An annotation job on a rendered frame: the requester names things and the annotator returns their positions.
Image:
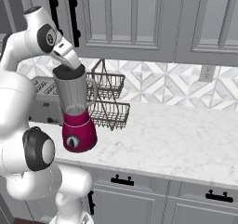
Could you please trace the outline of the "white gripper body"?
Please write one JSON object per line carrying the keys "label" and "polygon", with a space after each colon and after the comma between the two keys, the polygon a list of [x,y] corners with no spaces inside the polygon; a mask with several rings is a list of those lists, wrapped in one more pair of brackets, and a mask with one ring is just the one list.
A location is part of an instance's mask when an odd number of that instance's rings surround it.
{"label": "white gripper body", "polygon": [[76,70],[81,65],[81,61],[73,49],[62,51],[60,53],[60,61],[73,70]]}

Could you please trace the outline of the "black blender lid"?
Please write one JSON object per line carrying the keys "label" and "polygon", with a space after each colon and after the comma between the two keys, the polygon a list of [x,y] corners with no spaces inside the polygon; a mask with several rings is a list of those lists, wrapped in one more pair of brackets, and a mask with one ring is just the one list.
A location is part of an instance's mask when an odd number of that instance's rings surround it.
{"label": "black blender lid", "polygon": [[61,64],[53,70],[53,73],[60,80],[73,80],[84,75],[85,66],[81,64],[77,69],[73,70],[67,65]]}

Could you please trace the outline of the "crimson blender with grey jar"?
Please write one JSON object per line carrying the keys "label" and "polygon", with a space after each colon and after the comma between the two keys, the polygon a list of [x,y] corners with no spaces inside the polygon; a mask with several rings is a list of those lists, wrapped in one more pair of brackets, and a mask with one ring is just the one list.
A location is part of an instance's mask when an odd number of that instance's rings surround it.
{"label": "crimson blender with grey jar", "polygon": [[89,116],[88,107],[96,102],[98,86],[86,75],[73,80],[60,80],[53,73],[64,112],[62,126],[63,146],[69,152],[87,152],[98,141],[95,125]]}

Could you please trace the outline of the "grey toaster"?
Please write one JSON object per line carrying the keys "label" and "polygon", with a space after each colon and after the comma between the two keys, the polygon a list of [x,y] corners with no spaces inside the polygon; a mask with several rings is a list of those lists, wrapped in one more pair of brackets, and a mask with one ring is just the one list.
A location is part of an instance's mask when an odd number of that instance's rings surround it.
{"label": "grey toaster", "polygon": [[54,79],[36,76],[32,82],[36,89],[36,97],[30,109],[29,121],[63,125],[63,110]]}

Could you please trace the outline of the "grey drawer front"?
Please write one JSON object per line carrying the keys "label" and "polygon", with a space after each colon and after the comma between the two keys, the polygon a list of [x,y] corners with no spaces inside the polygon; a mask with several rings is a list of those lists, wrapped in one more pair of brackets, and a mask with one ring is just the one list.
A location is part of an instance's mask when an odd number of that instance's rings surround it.
{"label": "grey drawer front", "polygon": [[[233,198],[232,203],[225,203],[221,201],[209,200],[205,195],[209,190],[213,190],[215,194],[221,195],[224,191]],[[196,202],[203,202],[207,204],[219,204],[238,209],[238,191],[221,187],[212,187],[204,184],[196,184],[178,180],[172,180],[170,184],[170,197],[181,198],[184,200],[191,200]]]}
{"label": "grey drawer front", "polygon": [[[138,193],[166,196],[168,180],[164,178],[155,178],[145,175],[139,175],[131,172],[122,172],[109,169],[100,169],[95,167],[86,167],[84,169],[88,171],[93,177],[93,186],[96,190],[104,190],[115,193]],[[111,178],[115,175],[119,175],[119,178],[127,179],[132,177],[134,186],[126,186],[116,183],[111,183]]]}

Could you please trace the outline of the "grey base cupboard door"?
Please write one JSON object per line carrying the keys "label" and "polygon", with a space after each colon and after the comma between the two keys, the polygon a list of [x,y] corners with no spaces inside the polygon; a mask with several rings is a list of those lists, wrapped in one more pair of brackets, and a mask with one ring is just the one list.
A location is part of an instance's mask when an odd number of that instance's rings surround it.
{"label": "grey base cupboard door", "polygon": [[238,209],[169,198],[164,224],[238,224]]}
{"label": "grey base cupboard door", "polygon": [[87,196],[84,205],[95,224],[161,224],[165,196],[92,191],[94,215],[90,215]]}

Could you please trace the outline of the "white wall socket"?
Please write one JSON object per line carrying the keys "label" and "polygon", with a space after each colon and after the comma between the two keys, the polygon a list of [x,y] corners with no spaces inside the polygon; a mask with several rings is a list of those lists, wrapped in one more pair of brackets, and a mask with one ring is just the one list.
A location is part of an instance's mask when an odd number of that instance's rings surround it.
{"label": "white wall socket", "polygon": [[203,65],[200,72],[199,81],[211,83],[213,81],[215,70],[216,67],[213,65]]}

